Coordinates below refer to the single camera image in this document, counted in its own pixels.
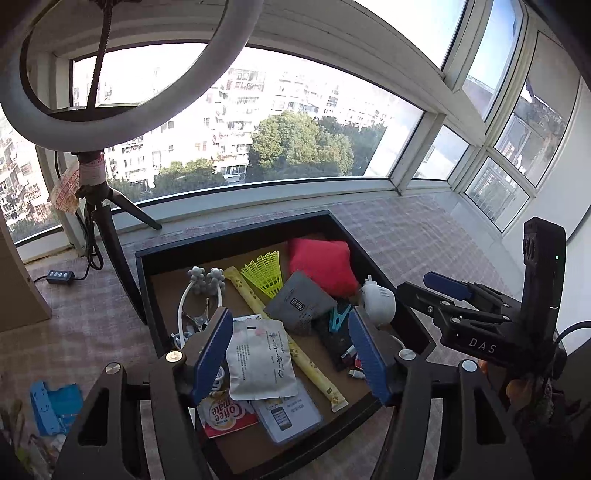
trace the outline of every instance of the red cushion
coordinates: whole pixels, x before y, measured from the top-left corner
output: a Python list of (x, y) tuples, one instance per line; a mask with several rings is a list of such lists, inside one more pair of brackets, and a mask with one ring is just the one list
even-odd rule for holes
[(333, 297), (347, 298), (359, 289), (347, 242), (293, 238), (289, 249), (290, 273), (302, 271)]

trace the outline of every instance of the tripod leg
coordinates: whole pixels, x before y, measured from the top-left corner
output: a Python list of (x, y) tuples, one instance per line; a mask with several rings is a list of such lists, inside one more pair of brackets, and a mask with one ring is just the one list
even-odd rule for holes
[(121, 243), (119, 242), (119, 237), (117, 236), (115, 225), (113, 224), (111, 206), (97, 206), (96, 210), (92, 213), (92, 216), (99, 227), (100, 236), (103, 239), (105, 250), (111, 259), (113, 268), (117, 273), (117, 277), (119, 277), (121, 285), (123, 285), (123, 289), (125, 290), (129, 301), (134, 306), (139, 318), (145, 325), (147, 325), (142, 295), (138, 290), (138, 286), (135, 284), (134, 276), (131, 274), (131, 270), (129, 269), (129, 265), (123, 254), (123, 249), (121, 248)]
[(160, 225), (150, 215), (144, 213), (135, 203), (129, 200), (119, 190), (111, 188), (108, 198), (111, 202), (116, 204), (117, 207), (121, 207), (122, 210), (125, 210), (127, 213), (136, 217), (141, 222), (144, 222), (146, 225), (152, 227), (154, 230), (160, 230), (162, 228), (162, 225)]

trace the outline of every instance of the screw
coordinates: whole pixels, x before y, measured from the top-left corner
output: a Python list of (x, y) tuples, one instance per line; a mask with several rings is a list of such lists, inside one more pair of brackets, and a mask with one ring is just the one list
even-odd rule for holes
[(400, 350), (398, 352), (398, 356), (402, 359), (402, 360), (414, 360), (417, 356), (417, 354), (415, 352), (413, 352), (410, 348), (403, 348), (402, 350)]
[(119, 365), (117, 362), (112, 362), (105, 367), (105, 372), (107, 372), (107, 375), (113, 375), (119, 370), (121, 370), (121, 365)]
[(166, 361), (170, 363), (178, 362), (183, 357), (183, 354), (178, 350), (173, 350), (172, 352), (168, 352), (166, 354)]
[(462, 368), (466, 372), (475, 372), (478, 369), (478, 365), (476, 365), (472, 360), (466, 360), (462, 363)]

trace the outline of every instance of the blue clip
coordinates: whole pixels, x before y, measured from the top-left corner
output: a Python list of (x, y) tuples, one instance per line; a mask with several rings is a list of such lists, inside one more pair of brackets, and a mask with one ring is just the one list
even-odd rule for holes
[(340, 326), (343, 325), (343, 322), (347, 318), (347, 315), (348, 315), (350, 309), (351, 309), (351, 305), (349, 304), (349, 305), (347, 305), (347, 308), (345, 308), (345, 311), (343, 313), (339, 313), (337, 310), (337, 307), (333, 308), (330, 311), (330, 323), (329, 323), (329, 332), (330, 333), (335, 333), (335, 332), (339, 331)]

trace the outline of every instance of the black cable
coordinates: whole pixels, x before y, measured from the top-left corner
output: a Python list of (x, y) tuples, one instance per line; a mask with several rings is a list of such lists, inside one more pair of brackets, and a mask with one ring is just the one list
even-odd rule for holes
[(90, 83), (90, 92), (88, 92), (86, 109), (93, 109), (96, 106), (96, 95), (98, 94), (99, 90), (100, 71), (103, 67), (103, 60), (105, 59), (105, 53), (107, 50), (107, 42), (109, 41), (112, 16), (113, 1), (106, 0), (105, 9), (103, 10), (103, 29), (100, 32), (99, 49), (96, 53), (95, 70), (92, 73), (92, 82)]
[[(552, 354), (553, 355), (556, 354), (556, 349), (558, 348), (558, 346), (560, 345), (560, 342), (564, 339), (564, 337), (566, 337), (570, 333), (573, 333), (573, 332), (583, 329), (583, 328), (591, 328), (591, 320), (585, 320), (584, 322), (575, 323), (575, 324), (571, 325), (570, 327), (568, 327), (567, 329), (564, 329), (562, 331), (562, 333), (560, 335), (558, 335), (558, 337), (556, 337), (556, 340), (554, 341), (554, 345), (552, 348)], [(550, 379), (550, 374), (551, 374), (553, 368), (554, 368), (554, 357), (552, 359), (552, 362), (548, 366), (546, 373), (544, 374), (544, 381), (542, 382), (542, 388), (540, 391), (540, 395), (538, 396), (538, 399), (541, 397), (541, 395), (544, 394), (544, 391), (546, 389), (546, 384), (548, 383), (548, 380)]]
[[(53, 163), (56, 168), (57, 178), (59, 180), (61, 178), (61, 173), (60, 166), (57, 161), (57, 150), (54, 152)], [(92, 219), (92, 213), (90, 211), (87, 211), (85, 214), (85, 218), (86, 221), (84, 221), (80, 214), (76, 212), (76, 219), (80, 223), (80, 227), (82, 228), (82, 232), (84, 233), (84, 240), (86, 243), (86, 272), (82, 277), (74, 276), (73, 280), (85, 280), (86, 277), (88, 277), (88, 272), (91, 268), (93, 270), (102, 270), (102, 268), (105, 266), (105, 261), (103, 259), (102, 254), (100, 253), (99, 245), (96, 243), (95, 223)]]
[(585, 322), (575, 323), (574, 325), (571, 325), (570, 327), (568, 327), (567, 329), (565, 329), (556, 338), (556, 341), (554, 342), (554, 351), (556, 351), (556, 349), (558, 348), (559, 343), (562, 341), (562, 339), (564, 337), (566, 337), (569, 333), (573, 333), (573, 332), (575, 332), (577, 330), (580, 330), (581, 328), (591, 328), (591, 320), (586, 320)]

